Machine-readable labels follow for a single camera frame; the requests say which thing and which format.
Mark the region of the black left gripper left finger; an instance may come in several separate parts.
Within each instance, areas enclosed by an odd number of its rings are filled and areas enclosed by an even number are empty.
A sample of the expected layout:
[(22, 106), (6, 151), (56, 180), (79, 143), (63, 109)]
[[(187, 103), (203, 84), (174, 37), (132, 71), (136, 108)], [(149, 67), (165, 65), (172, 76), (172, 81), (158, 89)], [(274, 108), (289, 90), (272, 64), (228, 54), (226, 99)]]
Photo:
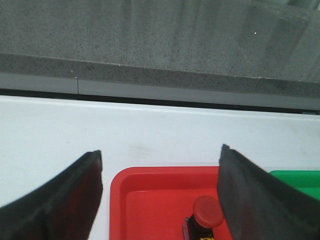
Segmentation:
[(102, 153), (86, 152), (53, 179), (1, 207), (2, 240), (87, 240), (100, 207)]

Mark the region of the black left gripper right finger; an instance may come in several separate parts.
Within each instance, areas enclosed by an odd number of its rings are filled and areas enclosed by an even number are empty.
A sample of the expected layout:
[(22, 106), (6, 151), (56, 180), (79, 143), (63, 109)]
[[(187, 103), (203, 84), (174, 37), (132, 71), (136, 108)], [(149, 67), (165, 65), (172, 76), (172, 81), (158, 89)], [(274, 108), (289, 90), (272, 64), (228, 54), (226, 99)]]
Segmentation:
[(320, 202), (223, 144), (217, 193), (234, 240), (318, 240)]

